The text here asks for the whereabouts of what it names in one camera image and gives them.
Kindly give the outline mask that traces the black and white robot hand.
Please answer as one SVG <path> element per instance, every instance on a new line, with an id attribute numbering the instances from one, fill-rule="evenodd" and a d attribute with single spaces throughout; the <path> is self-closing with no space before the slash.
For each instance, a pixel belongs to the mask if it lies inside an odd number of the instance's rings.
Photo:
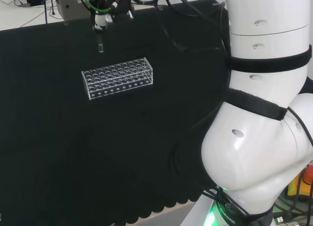
<path id="1" fill-rule="evenodd" d="M 134 7 L 131 0 L 88 0 L 93 29 L 104 31 L 109 25 L 131 21 Z"/>

